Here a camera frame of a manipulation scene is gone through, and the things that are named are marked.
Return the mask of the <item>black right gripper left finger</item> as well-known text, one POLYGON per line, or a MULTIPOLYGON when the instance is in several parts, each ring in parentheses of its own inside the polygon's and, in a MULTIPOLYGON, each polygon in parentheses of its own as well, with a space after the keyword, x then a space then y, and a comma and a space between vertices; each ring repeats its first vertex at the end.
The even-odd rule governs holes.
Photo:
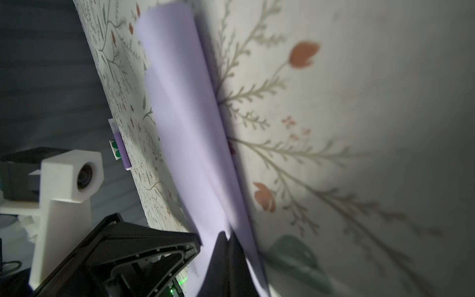
POLYGON ((216 239, 209 268, 198 297, 227 297, 229 293, 228 268, 228 239, 223 231, 216 239))

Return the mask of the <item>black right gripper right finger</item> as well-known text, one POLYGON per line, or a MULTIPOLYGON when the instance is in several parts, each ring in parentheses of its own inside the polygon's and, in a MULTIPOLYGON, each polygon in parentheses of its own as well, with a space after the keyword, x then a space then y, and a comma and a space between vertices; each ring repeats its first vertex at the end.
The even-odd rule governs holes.
POLYGON ((233 233, 228 241, 228 296, 259 297, 243 248, 233 233))

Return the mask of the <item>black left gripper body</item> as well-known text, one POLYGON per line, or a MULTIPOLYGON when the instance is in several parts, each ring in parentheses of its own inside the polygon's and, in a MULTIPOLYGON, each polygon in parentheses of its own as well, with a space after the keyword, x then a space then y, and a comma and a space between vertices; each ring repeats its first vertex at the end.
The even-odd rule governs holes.
POLYGON ((200 252, 194 233, 105 217, 50 272, 35 297, 158 297, 200 252))

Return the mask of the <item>light lavender paper sheet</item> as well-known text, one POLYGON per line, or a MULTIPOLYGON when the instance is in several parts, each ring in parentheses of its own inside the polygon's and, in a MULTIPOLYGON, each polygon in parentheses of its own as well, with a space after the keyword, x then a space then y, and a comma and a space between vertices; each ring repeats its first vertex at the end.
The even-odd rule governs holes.
POLYGON ((202 249, 190 265, 187 293, 196 297, 220 233, 241 244, 251 287, 270 292, 257 251, 191 7, 173 1, 149 9, 136 26, 150 63, 145 87, 166 165, 202 249))

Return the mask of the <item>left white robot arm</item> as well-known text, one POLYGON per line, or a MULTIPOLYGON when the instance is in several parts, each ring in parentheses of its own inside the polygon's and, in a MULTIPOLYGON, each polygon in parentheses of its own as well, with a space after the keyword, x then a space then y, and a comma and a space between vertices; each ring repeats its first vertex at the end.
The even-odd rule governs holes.
POLYGON ((1 159, 1 176, 39 198, 1 206, 2 214, 33 220, 29 297, 157 297, 200 252, 193 233, 136 225, 120 214, 93 225, 90 199, 104 180, 98 152, 12 153, 1 159))

